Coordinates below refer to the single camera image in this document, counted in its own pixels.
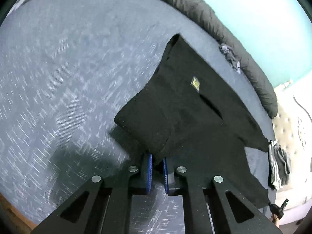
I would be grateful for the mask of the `person right hand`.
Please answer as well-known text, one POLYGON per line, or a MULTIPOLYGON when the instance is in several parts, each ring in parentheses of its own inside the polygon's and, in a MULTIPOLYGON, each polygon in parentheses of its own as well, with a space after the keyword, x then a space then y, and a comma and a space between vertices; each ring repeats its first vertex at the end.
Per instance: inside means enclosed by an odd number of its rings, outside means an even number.
POLYGON ((279 218, 277 215, 272 215, 270 218, 271 222, 274 223, 277 227, 279 226, 279 218))

